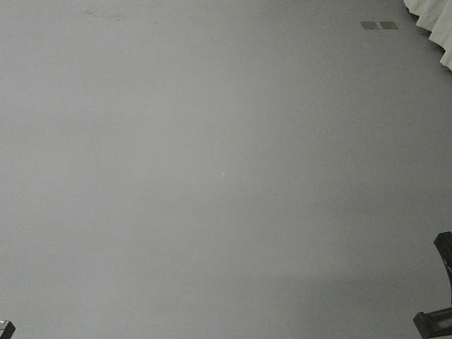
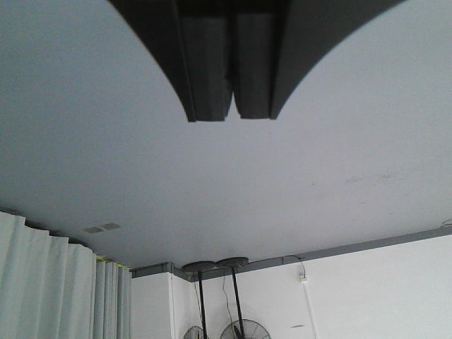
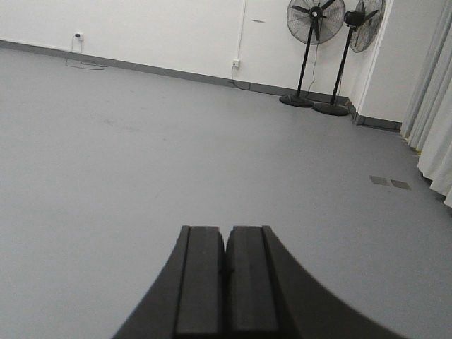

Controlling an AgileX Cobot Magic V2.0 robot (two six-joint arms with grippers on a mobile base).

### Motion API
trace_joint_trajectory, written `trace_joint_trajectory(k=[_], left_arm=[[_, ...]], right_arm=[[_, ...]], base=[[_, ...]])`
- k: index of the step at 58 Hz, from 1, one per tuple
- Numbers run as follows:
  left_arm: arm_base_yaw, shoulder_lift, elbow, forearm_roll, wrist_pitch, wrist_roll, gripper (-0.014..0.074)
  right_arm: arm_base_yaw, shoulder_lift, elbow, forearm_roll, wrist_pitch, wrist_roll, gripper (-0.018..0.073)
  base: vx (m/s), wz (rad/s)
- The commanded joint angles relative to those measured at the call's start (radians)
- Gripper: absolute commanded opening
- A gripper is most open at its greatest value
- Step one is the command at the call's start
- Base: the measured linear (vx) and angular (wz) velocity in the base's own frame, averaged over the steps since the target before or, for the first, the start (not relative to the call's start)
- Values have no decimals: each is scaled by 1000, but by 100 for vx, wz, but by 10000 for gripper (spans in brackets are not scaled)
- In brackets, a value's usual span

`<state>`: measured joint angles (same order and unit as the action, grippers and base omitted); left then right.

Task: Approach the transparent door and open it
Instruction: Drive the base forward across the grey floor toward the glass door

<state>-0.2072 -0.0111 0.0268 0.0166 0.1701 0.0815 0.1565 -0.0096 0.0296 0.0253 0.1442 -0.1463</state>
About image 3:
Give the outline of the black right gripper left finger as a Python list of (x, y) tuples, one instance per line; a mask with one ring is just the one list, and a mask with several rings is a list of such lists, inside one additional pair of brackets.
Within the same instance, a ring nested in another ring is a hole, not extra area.
[(115, 338), (219, 338), (223, 257), (218, 228), (183, 226), (160, 274)]

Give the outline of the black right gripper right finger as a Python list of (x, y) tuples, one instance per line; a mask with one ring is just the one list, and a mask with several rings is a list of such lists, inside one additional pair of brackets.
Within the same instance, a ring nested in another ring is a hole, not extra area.
[(226, 338), (400, 338), (314, 278), (269, 226), (227, 243)]

